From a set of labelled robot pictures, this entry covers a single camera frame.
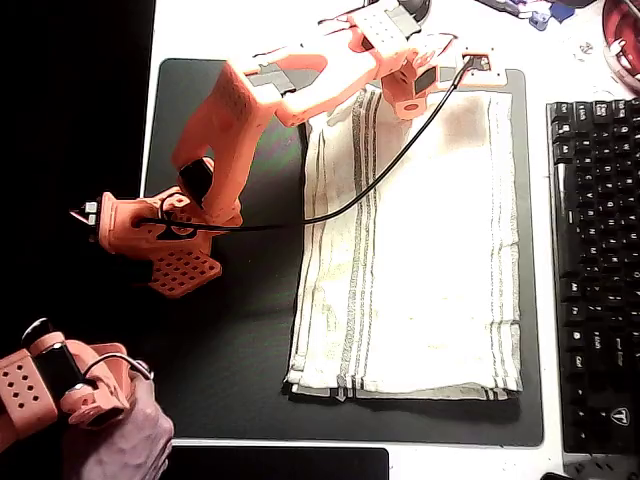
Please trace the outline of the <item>person's hand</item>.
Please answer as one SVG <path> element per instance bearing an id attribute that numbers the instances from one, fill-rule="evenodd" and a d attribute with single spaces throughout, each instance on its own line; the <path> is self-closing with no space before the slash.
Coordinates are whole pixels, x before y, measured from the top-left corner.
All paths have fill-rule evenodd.
<path id="1" fill-rule="evenodd" d="M 154 383 L 136 372 L 129 377 L 131 409 L 122 419 L 65 433 L 65 479 L 157 479 L 166 469 L 174 424 L 156 402 Z"/>

